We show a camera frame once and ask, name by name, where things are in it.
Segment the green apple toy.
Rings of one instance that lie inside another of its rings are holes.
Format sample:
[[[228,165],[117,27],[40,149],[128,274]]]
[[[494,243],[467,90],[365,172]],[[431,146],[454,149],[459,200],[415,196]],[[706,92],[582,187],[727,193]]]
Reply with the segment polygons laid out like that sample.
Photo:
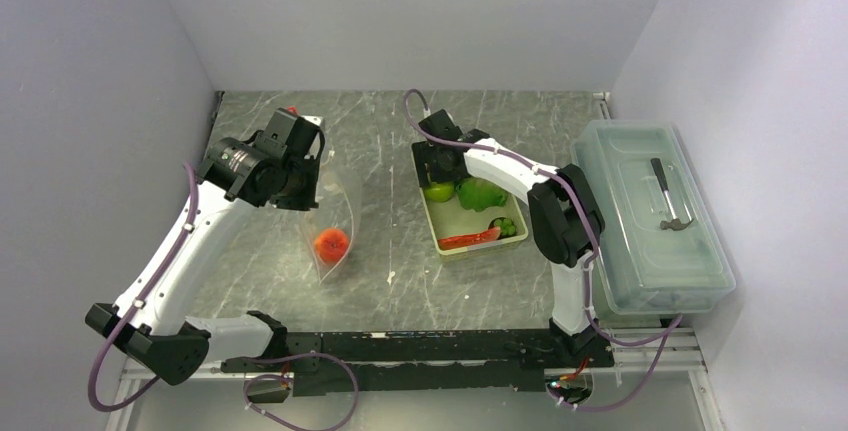
[[[435,203],[450,201],[455,195],[455,183],[430,183],[422,189],[426,200]]]

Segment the green perforated plastic basket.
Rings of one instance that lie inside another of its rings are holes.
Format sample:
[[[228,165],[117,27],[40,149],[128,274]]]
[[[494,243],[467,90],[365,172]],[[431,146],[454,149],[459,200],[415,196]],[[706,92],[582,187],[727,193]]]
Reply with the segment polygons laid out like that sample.
[[[464,161],[470,177],[476,177],[469,171],[465,153]],[[514,247],[529,236],[529,226],[526,224],[520,210],[518,199],[508,191],[509,197],[503,207],[490,207],[482,212],[476,212],[463,209],[459,204],[456,193],[450,201],[444,203],[435,203],[426,200],[422,192],[425,186],[427,185],[420,185],[418,183],[431,240],[435,245],[437,253],[444,260],[470,257],[476,254]],[[489,223],[499,217],[507,217],[515,222],[517,227],[517,234],[515,236],[449,251],[440,250],[437,245],[438,239],[485,231],[489,228]]]

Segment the clear polka dot zip bag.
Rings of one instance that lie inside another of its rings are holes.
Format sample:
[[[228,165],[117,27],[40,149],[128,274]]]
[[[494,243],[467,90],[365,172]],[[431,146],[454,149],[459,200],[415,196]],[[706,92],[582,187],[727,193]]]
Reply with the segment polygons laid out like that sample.
[[[337,281],[346,273],[353,261],[355,245],[359,238],[363,191],[362,180],[352,170],[342,166],[323,168],[316,191],[317,208],[304,214],[299,222],[302,240],[312,259],[317,283],[323,285]],[[319,261],[313,251],[314,238],[326,228],[340,228],[350,238],[350,248],[336,265],[328,266]]]

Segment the orange peach toy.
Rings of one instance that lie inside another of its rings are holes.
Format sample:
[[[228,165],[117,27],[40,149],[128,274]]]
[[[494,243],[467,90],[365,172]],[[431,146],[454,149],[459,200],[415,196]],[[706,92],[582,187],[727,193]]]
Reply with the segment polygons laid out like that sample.
[[[314,238],[313,251],[320,262],[333,266],[345,257],[350,244],[350,238],[344,230],[326,228]]]

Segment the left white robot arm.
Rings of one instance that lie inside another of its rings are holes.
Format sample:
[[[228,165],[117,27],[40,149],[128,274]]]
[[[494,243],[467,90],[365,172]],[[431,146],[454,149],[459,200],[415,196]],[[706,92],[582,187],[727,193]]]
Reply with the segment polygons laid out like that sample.
[[[286,328],[249,311],[237,318],[190,316],[220,255],[262,208],[310,211],[326,144],[323,120],[276,110],[249,138],[223,138],[190,173],[189,197],[138,278],[85,322],[155,377],[177,385],[203,364],[249,358],[272,371],[287,357]]]

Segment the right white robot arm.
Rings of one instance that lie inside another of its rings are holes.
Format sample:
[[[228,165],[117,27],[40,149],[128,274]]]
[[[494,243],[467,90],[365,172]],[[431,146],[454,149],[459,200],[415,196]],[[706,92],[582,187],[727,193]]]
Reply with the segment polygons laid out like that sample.
[[[424,160],[416,167],[421,183],[429,172],[480,178],[528,207],[535,246],[552,273],[551,352],[564,366],[578,364],[599,338],[592,274],[605,229],[583,170],[534,161],[479,130],[464,133],[444,110],[406,120],[422,137],[413,153]]]

